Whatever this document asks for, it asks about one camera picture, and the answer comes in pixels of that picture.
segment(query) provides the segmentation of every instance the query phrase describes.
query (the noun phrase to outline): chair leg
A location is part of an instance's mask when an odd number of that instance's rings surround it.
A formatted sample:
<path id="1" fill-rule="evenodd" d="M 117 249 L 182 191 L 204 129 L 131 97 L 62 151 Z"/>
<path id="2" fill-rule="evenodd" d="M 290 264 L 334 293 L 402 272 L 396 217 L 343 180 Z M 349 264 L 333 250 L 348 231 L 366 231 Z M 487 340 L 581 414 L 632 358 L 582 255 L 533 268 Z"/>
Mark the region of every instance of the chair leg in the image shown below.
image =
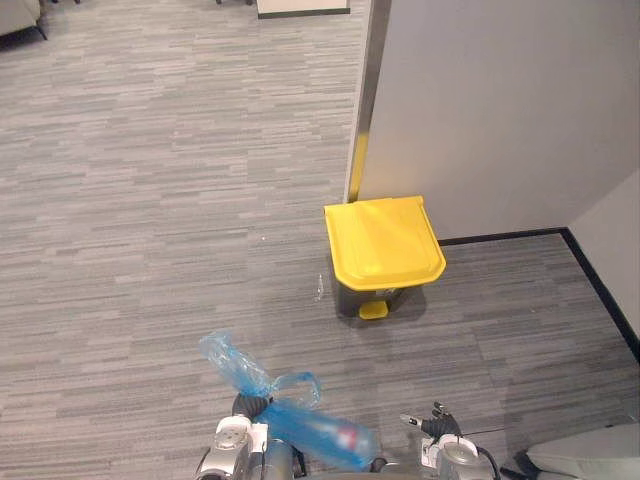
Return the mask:
<path id="1" fill-rule="evenodd" d="M 47 34 L 44 33 L 44 30 L 42 30 L 42 27 L 39 24 L 35 25 L 36 30 L 38 30 L 40 32 L 40 35 L 42 35 L 42 38 L 44 38 L 45 40 L 49 40 L 47 38 Z"/>

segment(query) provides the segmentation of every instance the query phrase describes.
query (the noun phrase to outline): yellow foot pedal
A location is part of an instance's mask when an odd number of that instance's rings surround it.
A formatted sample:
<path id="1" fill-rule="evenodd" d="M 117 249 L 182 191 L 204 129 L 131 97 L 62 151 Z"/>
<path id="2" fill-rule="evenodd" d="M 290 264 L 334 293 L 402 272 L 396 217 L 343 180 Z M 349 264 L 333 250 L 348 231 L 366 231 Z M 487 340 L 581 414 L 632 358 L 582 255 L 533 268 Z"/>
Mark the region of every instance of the yellow foot pedal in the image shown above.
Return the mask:
<path id="1" fill-rule="evenodd" d="M 384 318 L 388 314 L 389 309 L 387 308 L 387 302 L 384 300 L 363 303 L 358 310 L 358 315 L 363 320 L 376 320 L 377 318 Z"/>

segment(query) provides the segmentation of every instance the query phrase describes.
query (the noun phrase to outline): corner of wall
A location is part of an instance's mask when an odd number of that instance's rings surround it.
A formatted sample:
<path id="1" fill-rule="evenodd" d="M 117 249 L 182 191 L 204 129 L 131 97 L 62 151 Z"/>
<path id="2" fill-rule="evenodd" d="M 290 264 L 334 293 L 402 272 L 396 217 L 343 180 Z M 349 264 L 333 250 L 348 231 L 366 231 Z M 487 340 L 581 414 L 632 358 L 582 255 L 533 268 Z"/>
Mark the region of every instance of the corner of wall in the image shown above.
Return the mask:
<path id="1" fill-rule="evenodd" d="M 569 225 L 584 254 L 640 336 L 640 169 Z"/>

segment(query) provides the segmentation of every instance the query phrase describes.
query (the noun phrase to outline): black baseboard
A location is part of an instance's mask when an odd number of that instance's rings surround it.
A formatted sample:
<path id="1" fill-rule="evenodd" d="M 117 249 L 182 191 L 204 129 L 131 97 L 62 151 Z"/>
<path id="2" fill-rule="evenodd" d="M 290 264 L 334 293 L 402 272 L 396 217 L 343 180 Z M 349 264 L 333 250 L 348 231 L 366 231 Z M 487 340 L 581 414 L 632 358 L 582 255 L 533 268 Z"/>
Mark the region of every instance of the black baseboard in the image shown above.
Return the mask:
<path id="1" fill-rule="evenodd" d="M 260 13 L 258 12 L 258 18 L 260 20 L 266 18 L 289 18 L 289 17 L 310 17 L 312 15 L 341 15 L 351 13 L 351 8 L 328 8 L 319 10 L 297 10 L 293 12 L 275 12 L 275 13 Z"/>
<path id="2" fill-rule="evenodd" d="M 562 228 L 541 228 L 538 230 L 523 230 L 520 232 L 493 233 L 491 235 L 476 235 L 474 237 L 448 238 L 446 240 L 438 240 L 440 246 L 462 245 L 465 243 L 492 242 L 494 240 L 508 240 L 510 238 L 535 237 L 538 235 L 550 235 L 553 233 L 562 233 Z"/>
<path id="3" fill-rule="evenodd" d="M 544 228 L 539 230 L 525 230 L 521 232 L 507 232 L 507 233 L 497 233 L 493 235 L 478 235 L 475 237 L 461 237 L 461 238 L 449 238 L 446 240 L 439 240 L 438 243 L 441 246 L 448 245 L 462 245 L 465 243 L 477 243 L 477 242 L 490 242 L 493 240 L 507 240 L 511 238 L 522 238 L 522 237 L 534 237 L 538 235 L 553 235 L 559 234 L 564 239 L 567 247 L 573 253 L 573 256 L 577 260 L 578 264 L 582 268 L 582 271 L 591 282 L 593 289 L 598 294 L 600 301 L 609 312 L 613 323 L 616 324 L 622 338 L 624 338 L 625 342 L 631 349 L 633 356 L 636 358 L 636 361 L 640 363 L 640 341 L 638 340 L 638 336 L 635 334 L 631 325 L 629 325 L 629 321 L 627 317 L 624 316 L 622 310 L 618 306 L 618 303 L 609 292 L 609 289 L 602 282 L 598 273 L 589 262 L 589 259 L 584 254 L 582 249 L 580 248 L 580 244 L 571 233 L 571 230 L 567 227 L 557 227 L 557 228 Z"/>

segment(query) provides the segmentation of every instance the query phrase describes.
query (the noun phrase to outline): clear plastic bag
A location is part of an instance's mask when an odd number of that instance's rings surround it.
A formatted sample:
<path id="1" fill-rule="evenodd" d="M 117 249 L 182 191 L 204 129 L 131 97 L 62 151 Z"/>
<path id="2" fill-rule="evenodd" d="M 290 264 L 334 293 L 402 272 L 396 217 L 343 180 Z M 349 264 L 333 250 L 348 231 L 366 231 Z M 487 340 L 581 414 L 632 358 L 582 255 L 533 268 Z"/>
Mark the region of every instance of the clear plastic bag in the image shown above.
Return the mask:
<path id="1" fill-rule="evenodd" d="M 320 401 L 320 387 L 312 373 L 272 380 L 256 360 L 231 344 L 227 333 L 202 337 L 199 349 L 243 395 L 274 398 L 257 418 L 269 425 L 272 437 L 346 470 L 363 470 L 375 458 L 377 443 L 371 430 L 310 410 Z"/>
<path id="2" fill-rule="evenodd" d="M 320 385 L 311 372 L 291 373 L 273 380 L 262 365 L 233 346 L 228 333 L 202 337 L 198 348 L 243 395 L 274 396 L 306 408 L 312 408 L 320 401 Z"/>

